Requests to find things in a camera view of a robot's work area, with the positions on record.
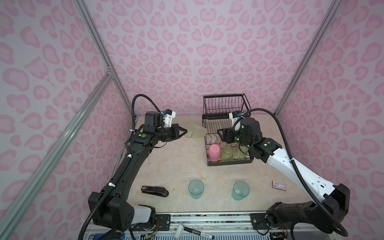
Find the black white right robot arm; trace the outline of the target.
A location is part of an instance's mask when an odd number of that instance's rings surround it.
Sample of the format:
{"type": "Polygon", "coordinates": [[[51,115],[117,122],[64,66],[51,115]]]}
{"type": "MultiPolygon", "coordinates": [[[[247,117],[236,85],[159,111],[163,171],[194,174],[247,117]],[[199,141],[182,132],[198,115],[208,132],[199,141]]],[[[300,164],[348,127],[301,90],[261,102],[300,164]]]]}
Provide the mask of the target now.
{"type": "Polygon", "coordinates": [[[263,137],[259,122],[253,118],[240,117],[231,128],[219,129],[217,133],[223,142],[247,148],[250,158],[274,167],[311,198],[306,203],[274,203],[266,211],[269,228],[277,229],[285,223],[292,226],[304,223],[326,234],[349,235],[341,224],[349,212],[350,189],[347,186],[325,180],[293,158],[281,144],[263,137]]]}

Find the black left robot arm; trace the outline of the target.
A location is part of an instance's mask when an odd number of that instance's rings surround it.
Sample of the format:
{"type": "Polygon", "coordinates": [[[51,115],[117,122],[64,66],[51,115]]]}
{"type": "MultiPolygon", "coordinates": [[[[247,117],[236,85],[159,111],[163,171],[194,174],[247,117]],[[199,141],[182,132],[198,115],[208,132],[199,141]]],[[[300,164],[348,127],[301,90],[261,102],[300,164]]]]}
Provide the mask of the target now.
{"type": "Polygon", "coordinates": [[[172,122],[175,116],[171,110],[146,113],[144,124],[134,129],[126,142],[127,155],[111,180],[99,193],[93,192],[90,195],[88,203],[91,213],[83,226],[84,229],[90,222],[122,232],[137,224],[145,229],[155,226],[155,208],[142,205],[134,207],[127,199],[140,167],[154,147],[159,142],[178,140],[188,132],[172,122]]]}

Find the yellow-green cup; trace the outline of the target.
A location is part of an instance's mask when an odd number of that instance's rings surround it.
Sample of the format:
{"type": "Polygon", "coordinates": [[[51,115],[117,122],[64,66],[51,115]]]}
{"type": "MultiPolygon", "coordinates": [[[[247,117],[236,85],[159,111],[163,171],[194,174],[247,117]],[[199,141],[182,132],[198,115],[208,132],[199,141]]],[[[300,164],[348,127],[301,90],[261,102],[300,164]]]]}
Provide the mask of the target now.
{"type": "Polygon", "coordinates": [[[203,138],[206,135],[206,129],[196,123],[186,123],[185,129],[187,130],[186,138],[203,138]]]}

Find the green cup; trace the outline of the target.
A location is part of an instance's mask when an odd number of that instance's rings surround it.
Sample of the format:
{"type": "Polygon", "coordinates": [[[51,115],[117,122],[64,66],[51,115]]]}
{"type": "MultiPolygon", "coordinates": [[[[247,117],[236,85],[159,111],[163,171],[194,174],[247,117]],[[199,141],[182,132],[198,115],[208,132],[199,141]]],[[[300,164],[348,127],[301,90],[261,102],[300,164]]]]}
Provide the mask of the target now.
{"type": "Polygon", "coordinates": [[[234,158],[238,160],[245,160],[249,155],[249,148],[246,146],[237,145],[234,151],[234,158]]]}
{"type": "Polygon", "coordinates": [[[220,161],[227,162],[234,159],[234,149],[230,146],[226,146],[221,151],[220,161]]]}

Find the pink cup front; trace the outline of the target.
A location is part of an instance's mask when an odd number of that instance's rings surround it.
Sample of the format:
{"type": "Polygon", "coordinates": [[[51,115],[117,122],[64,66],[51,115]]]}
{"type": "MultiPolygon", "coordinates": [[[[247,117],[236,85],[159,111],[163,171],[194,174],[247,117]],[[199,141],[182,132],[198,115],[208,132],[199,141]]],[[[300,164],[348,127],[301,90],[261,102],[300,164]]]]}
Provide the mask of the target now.
{"type": "Polygon", "coordinates": [[[221,148],[217,144],[213,144],[208,149],[208,160],[210,162],[218,162],[221,157],[221,148]]]}

